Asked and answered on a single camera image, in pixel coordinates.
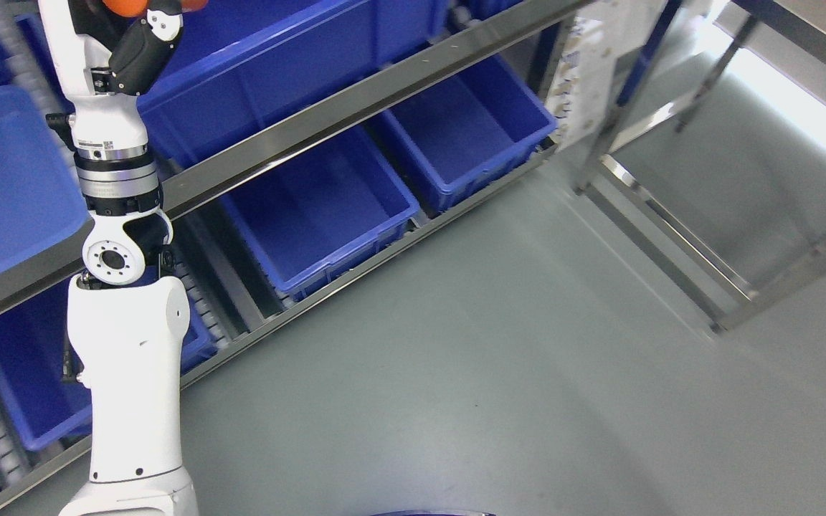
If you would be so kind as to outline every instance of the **epoxy floor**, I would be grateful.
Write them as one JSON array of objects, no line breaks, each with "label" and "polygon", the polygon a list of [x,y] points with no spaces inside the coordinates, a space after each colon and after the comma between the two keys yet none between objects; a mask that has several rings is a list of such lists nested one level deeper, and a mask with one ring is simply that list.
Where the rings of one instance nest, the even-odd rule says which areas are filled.
[{"label": "epoxy floor", "polygon": [[717,336],[568,158],[184,391],[202,514],[826,514],[826,277]]}]

